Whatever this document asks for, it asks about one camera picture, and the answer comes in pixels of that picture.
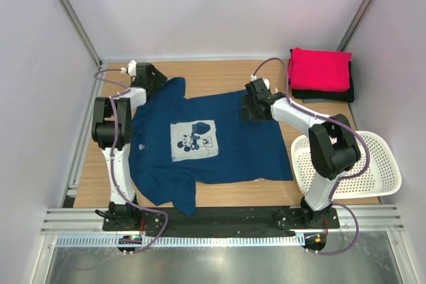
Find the blue printed t-shirt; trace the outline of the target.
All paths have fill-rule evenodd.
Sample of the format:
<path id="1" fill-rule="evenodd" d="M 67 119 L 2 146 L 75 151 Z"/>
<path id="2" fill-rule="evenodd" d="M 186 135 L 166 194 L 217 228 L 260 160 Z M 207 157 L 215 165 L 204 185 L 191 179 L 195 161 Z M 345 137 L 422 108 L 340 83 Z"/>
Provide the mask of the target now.
<path id="1" fill-rule="evenodd" d="M 148 200 L 194 215 L 197 182 L 292 179 L 280 125 L 242 120 L 244 91 L 186 98 L 185 90 L 173 78 L 134 113 L 130 175 Z"/>

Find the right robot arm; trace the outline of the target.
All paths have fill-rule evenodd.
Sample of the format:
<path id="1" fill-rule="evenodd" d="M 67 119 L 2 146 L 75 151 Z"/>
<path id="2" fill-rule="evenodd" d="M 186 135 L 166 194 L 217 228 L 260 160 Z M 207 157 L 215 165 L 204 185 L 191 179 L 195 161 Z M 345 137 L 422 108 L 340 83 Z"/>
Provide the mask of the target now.
<path id="1" fill-rule="evenodd" d="M 315 175 L 301 200 L 300 220 L 306 227 L 317 227 L 328 214 L 331 192 L 337 181 L 361 159 L 355 131 L 345 115 L 320 114 L 294 102 L 282 92 L 273 94 L 262 78 L 245 87 L 243 120 L 283 122 L 308 137 Z"/>

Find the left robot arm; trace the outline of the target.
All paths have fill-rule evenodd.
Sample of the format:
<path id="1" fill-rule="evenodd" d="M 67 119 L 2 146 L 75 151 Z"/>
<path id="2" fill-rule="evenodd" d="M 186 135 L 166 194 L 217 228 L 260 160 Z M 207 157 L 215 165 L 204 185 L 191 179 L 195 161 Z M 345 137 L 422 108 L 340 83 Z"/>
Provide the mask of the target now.
<path id="1" fill-rule="evenodd" d="M 91 136 L 105 158 L 110 180 L 108 210 L 96 213 L 104 219 L 105 230 L 135 230 L 142 223 L 141 209 L 132 185 L 128 156 L 132 140 L 132 111 L 145 105 L 166 83 L 151 63 L 134 60 L 118 70 L 130 77 L 130 84 L 110 97 L 95 98 Z"/>

